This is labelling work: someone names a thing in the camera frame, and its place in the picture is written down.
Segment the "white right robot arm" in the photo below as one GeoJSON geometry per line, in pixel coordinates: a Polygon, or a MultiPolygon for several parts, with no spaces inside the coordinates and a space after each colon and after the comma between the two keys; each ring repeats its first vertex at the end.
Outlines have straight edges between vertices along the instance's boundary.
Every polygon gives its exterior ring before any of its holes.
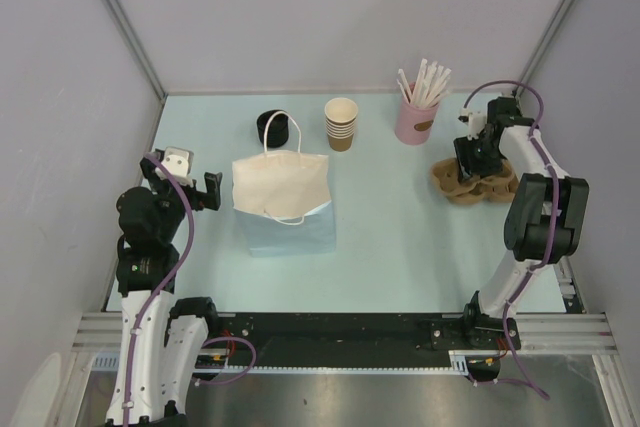
{"type": "Polygon", "coordinates": [[[524,116],[515,98],[490,101],[484,114],[464,107],[459,119],[468,128],[454,141],[459,179],[486,179],[509,164],[518,181],[504,224],[506,253],[461,320],[463,340],[487,348],[508,337],[520,298],[539,273],[577,250],[589,185],[558,165],[537,120],[524,116]]]}

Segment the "light blue paper bag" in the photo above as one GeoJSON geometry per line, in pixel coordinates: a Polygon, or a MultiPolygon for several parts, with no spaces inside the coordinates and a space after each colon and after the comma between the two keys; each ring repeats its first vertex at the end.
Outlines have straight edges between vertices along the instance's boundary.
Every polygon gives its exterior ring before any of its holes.
{"type": "Polygon", "coordinates": [[[232,163],[236,218],[258,258],[329,253],[336,221],[329,188],[329,157],[267,145],[232,163]]]}

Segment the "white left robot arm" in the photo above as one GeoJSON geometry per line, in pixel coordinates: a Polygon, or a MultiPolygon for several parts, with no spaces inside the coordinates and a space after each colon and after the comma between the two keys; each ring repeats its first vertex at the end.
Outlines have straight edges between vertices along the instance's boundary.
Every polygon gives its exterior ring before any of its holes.
{"type": "Polygon", "coordinates": [[[221,334],[211,298],[174,295],[174,269],[183,257],[173,245],[178,227],[194,212],[221,204],[221,174],[207,173],[200,192],[190,176],[192,162],[188,150],[155,151],[140,162],[147,186],[128,189],[116,202],[122,338],[108,426],[187,425],[197,357],[221,334]]]}

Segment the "brown pulp cup carrier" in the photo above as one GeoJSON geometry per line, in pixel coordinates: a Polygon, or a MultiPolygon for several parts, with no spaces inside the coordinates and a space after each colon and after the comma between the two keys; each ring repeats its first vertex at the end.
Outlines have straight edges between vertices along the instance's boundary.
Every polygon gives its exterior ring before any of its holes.
{"type": "Polygon", "coordinates": [[[482,201],[510,204],[519,186],[511,164],[503,160],[502,170],[496,174],[469,180],[458,179],[459,167],[455,157],[435,163],[430,170],[431,182],[452,204],[470,206],[482,201]]]}

